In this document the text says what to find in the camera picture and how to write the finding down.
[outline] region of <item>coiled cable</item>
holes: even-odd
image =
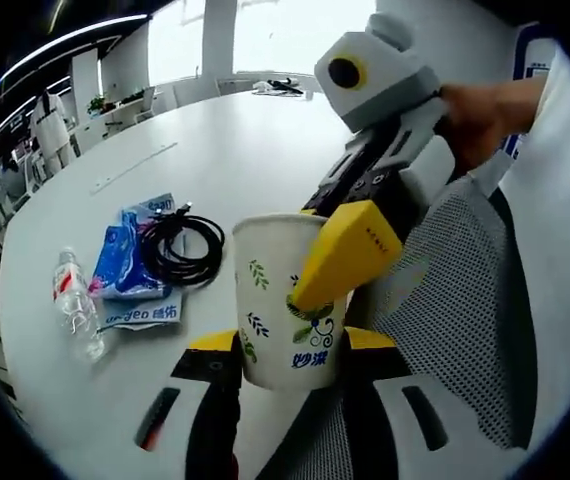
[[[143,264],[156,279],[170,285],[188,286],[208,282],[220,269],[225,233],[213,221],[186,215],[192,204],[186,203],[174,213],[155,215],[154,222],[140,239]],[[207,242],[207,253],[200,258],[179,255],[172,245],[183,230],[193,230]]]

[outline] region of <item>person's arm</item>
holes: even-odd
[[[441,98],[449,113],[439,133],[452,149],[459,170],[478,167],[493,155],[503,138],[530,130],[546,78],[489,87],[443,85]]]
[[[56,95],[56,109],[58,110],[58,113],[63,118],[65,123],[67,123],[69,121],[69,117],[67,116],[67,111],[65,110],[65,105],[63,104],[61,97],[59,97],[58,95]]]
[[[527,133],[532,128],[546,80],[545,75],[494,87],[494,101],[505,136]]]

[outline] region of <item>ceiling light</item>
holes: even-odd
[[[131,21],[135,21],[135,20],[144,20],[146,18],[147,18],[147,15],[132,15],[130,17],[113,18],[112,20],[106,20],[104,22],[96,23],[94,25],[89,25],[88,27],[83,27],[79,30],[68,33],[66,35],[63,35],[62,37],[58,37],[57,39],[52,40],[49,43],[46,43],[42,47],[34,50],[32,53],[30,53],[26,57],[24,57],[21,60],[19,60],[18,62],[16,62],[14,64],[14,66],[12,66],[9,70],[7,70],[3,74],[3,76],[0,78],[0,83],[3,80],[5,80],[7,78],[7,76],[9,74],[11,74],[13,71],[15,71],[17,68],[20,68],[21,66],[25,65],[30,60],[33,60],[34,58],[38,57],[41,53],[46,52],[50,48],[53,48],[56,45],[59,45],[65,41],[69,40],[70,38],[74,38],[78,35],[82,35],[83,33],[91,32],[92,30],[98,30],[99,28],[108,27],[110,25],[115,25],[117,23],[131,22]]]
[[[36,97],[32,97],[29,100],[27,100],[23,105],[21,105],[20,107],[18,107],[16,110],[14,110],[12,113],[10,113],[10,115],[1,122],[0,124],[0,130],[1,128],[3,128],[5,125],[7,125],[9,123],[9,121],[14,118],[16,116],[17,113],[19,113],[21,110],[23,110],[27,105],[29,105],[31,102],[33,102],[34,100],[36,100]]]
[[[54,30],[54,25],[56,25],[56,20],[58,20],[58,15],[61,13],[61,8],[63,8],[63,4],[65,0],[58,0],[56,3],[56,9],[54,10],[54,15],[52,16],[52,21],[49,24],[49,31],[47,34],[49,35]]]
[[[103,65],[101,64],[101,59],[96,62],[96,71],[98,72],[98,94],[103,96]]]
[[[109,52],[109,50],[111,49],[113,44],[115,42],[117,42],[118,40],[120,40],[121,37],[122,37],[122,35],[112,35],[110,37],[103,37],[103,38],[100,38],[98,40],[94,40],[94,41],[91,41],[89,43],[85,43],[85,44],[80,45],[78,47],[72,48],[71,50],[67,50],[67,51],[61,53],[60,55],[58,55],[54,58],[51,58],[50,60],[46,61],[45,63],[39,65],[38,68],[36,68],[36,69],[24,74],[23,76],[21,76],[21,78],[17,79],[15,82],[13,82],[9,88],[3,89],[3,92],[0,94],[0,101],[3,98],[5,98],[5,96],[8,93],[10,93],[12,90],[14,90],[17,86],[19,86],[22,82],[27,80],[29,77],[31,77],[35,73],[38,73],[40,70],[44,69],[46,66],[51,65],[52,63],[57,62],[62,58],[70,57],[70,56],[72,56],[72,54],[74,54],[76,52],[80,52],[81,50],[84,50],[85,48],[87,48],[89,46],[98,47],[98,45],[100,45],[101,43],[105,43],[105,42],[112,42],[112,45],[110,47],[108,47],[108,49],[107,49],[107,51]]]
[[[69,92],[72,89],[72,87],[67,87],[64,88],[63,90],[61,90],[60,92],[58,92],[56,95],[58,95],[59,97],[67,92]]]
[[[63,83],[65,80],[69,80],[69,79],[70,79],[70,76],[69,76],[69,75],[66,76],[65,78],[61,78],[59,81],[54,82],[54,83],[52,83],[51,85],[49,85],[49,86],[47,87],[47,89],[49,90],[50,88],[54,88],[56,85],[58,85],[58,84],[60,84],[60,83]]]

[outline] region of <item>round table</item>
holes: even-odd
[[[140,449],[135,436],[188,343],[236,327],[233,259],[184,299],[182,325],[118,332],[89,370],[74,362],[52,303],[57,256],[71,246],[93,270],[120,208],[165,192],[230,233],[241,219],[296,212],[340,158],[350,134],[322,95],[249,93],[173,110],[106,140],[40,189],[10,222],[0,279],[0,329],[35,439],[75,478],[182,478],[171,445]],[[254,478],[306,398],[247,383],[235,453]]]

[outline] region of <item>yellow robot part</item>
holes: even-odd
[[[340,205],[323,225],[292,294],[310,311],[383,274],[402,244],[372,200]]]
[[[187,348],[192,350],[229,352],[232,350],[234,335],[236,335],[236,330],[225,330],[222,332],[210,333],[193,340]]]
[[[352,350],[369,350],[375,348],[394,348],[396,342],[384,333],[373,332],[356,327],[345,327],[349,335]]]

